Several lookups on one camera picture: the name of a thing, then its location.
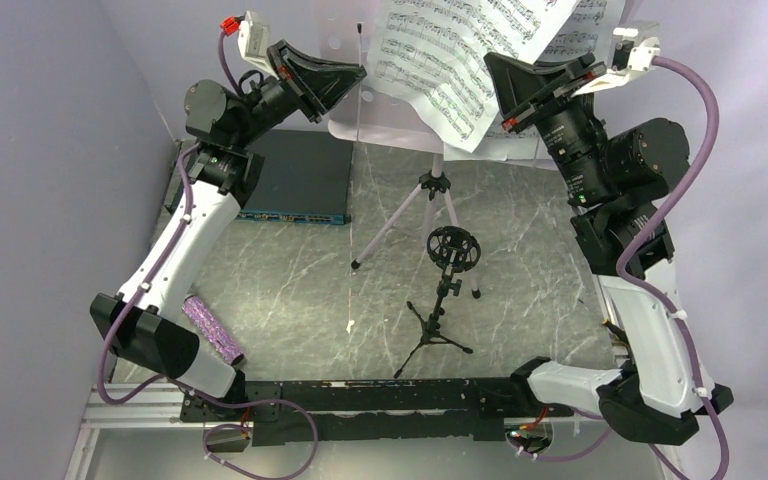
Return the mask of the lilac perforated music stand desk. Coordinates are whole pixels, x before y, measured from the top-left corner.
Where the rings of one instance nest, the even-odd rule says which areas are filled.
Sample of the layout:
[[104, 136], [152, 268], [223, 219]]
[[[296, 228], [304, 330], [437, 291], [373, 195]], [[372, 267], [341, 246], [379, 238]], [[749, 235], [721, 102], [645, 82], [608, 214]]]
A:
[[[367, 63], [376, 30], [378, 1], [312, 1], [320, 53], [327, 59]], [[449, 147], [407, 102], [363, 82], [336, 107], [327, 122], [333, 136], [375, 145], [429, 152], [446, 162], [482, 160], [553, 170], [536, 135], [487, 135], [473, 152]]]

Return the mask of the sheet music page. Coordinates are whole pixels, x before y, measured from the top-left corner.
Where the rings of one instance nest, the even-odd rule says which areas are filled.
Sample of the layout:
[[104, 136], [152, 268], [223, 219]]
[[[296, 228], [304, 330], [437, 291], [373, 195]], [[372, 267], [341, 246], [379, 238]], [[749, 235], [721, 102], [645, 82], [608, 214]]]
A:
[[367, 83], [409, 104], [443, 143], [471, 152], [499, 113], [485, 55], [534, 62], [576, 7], [574, 1], [383, 1]]
[[[558, 34], [540, 56], [542, 62], [561, 62], [592, 53], [598, 60], [608, 57], [613, 29], [627, 18], [632, 1], [580, 1]], [[446, 145], [445, 161], [488, 160], [537, 165], [550, 156], [534, 127], [507, 133], [497, 116], [482, 141], [471, 152]]]

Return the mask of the black microphone tripod with shockmount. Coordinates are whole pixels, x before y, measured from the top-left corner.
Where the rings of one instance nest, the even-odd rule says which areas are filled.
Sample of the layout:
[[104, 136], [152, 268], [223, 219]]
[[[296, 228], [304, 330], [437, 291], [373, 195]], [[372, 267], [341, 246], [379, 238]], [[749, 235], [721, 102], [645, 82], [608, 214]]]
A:
[[452, 294], [457, 297], [462, 288], [462, 280], [456, 279], [457, 274], [469, 272], [481, 257], [481, 247], [478, 240], [466, 229], [448, 225], [434, 229], [426, 241], [426, 251], [430, 260], [441, 270], [440, 280], [436, 287], [436, 301], [430, 314], [424, 318], [412, 302], [407, 301], [407, 308], [417, 317], [421, 334], [417, 345], [408, 354], [403, 364], [393, 375], [399, 379], [414, 354], [421, 348], [431, 345], [450, 345], [457, 347], [466, 354], [472, 354], [473, 349], [462, 345], [441, 333], [441, 317], [445, 315], [443, 301]]

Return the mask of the purple glitter tube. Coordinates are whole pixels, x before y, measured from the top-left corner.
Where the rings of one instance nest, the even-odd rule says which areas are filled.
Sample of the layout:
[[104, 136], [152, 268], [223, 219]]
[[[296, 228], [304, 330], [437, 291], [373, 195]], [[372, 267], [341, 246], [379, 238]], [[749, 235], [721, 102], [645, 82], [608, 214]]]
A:
[[245, 355], [240, 345], [200, 297], [188, 295], [182, 311], [223, 360], [231, 366], [242, 365]]

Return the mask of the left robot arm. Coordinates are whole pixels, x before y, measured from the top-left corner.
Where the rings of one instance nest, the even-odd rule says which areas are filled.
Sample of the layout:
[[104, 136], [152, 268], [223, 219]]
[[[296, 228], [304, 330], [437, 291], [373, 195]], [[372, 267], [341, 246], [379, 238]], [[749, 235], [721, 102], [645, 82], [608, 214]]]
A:
[[367, 75], [359, 63], [312, 57], [285, 41], [269, 46], [266, 60], [270, 74], [246, 92], [209, 79], [189, 88], [185, 128], [194, 143], [176, 160], [182, 201], [135, 273], [90, 306], [103, 357], [114, 354], [175, 382], [224, 420], [246, 409], [245, 375], [208, 354], [176, 317], [207, 254], [257, 185], [264, 158], [250, 145], [296, 112], [321, 121]]

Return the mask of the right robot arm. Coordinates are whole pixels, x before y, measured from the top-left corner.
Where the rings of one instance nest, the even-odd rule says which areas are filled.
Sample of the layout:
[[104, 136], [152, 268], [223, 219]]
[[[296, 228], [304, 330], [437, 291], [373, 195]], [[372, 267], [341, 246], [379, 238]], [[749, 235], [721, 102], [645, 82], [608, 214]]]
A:
[[631, 354], [606, 370], [536, 357], [510, 377], [513, 406], [534, 415], [565, 405], [601, 416], [632, 442], [684, 444], [698, 432], [699, 416], [723, 411], [734, 397], [702, 367], [675, 289], [664, 210], [688, 182], [683, 127], [653, 118], [609, 136], [583, 92], [606, 72], [591, 54], [531, 65], [491, 52], [484, 61], [503, 129], [535, 128], [561, 174], [576, 210], [577, 244]]

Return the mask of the dark network switch box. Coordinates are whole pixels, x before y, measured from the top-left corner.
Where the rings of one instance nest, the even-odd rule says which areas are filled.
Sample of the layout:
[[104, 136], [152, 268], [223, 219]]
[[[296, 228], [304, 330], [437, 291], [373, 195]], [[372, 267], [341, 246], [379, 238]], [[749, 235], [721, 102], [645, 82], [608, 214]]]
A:
[[218, 229], [243, 220], [345, 225], [352, 144], [324, 132], [277, 130], [251, 147], [184, 143], [193, 155], [173, 174], [164, 209], [179, 218], [185, 190], [192, 216]]

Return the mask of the yellow handled screwdriver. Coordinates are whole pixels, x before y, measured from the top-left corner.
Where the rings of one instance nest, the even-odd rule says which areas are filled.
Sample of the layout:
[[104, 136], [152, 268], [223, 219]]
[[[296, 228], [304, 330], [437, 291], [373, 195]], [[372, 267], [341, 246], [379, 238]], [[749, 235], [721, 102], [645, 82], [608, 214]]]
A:
[[597, 314], [583, 300], [579, 299], [578, 303], [581, 304], [589, 313], [593, 314], [600, 320], [601, 325], [610, 332], [610, 335], [614, 341], [626, 347], [630, 346], [628, 336], [622, 328], [614, 324], [609, 318], [603, 318], [600, 314]]

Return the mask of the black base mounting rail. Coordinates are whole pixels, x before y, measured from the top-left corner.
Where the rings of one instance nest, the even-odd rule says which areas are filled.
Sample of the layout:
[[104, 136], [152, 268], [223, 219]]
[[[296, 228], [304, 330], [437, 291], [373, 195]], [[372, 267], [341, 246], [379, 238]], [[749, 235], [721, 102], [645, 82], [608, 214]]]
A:
[[570, 408], [527, 399], [510, 379], [250, 381], [253, 443], [469, 437], [499, 441], [506, 430]]

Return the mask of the aluminium frame rail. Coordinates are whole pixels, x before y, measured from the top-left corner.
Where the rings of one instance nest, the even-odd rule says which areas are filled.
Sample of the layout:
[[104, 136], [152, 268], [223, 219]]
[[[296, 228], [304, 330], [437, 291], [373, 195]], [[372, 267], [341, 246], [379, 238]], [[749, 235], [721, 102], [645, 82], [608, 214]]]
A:
[[146, 386], [123, 404], [109, 404], [93, 387], [81, 426], [95, 429], [172, 428], [183, 424], [180, 413], [184, 394], [169, 383]]

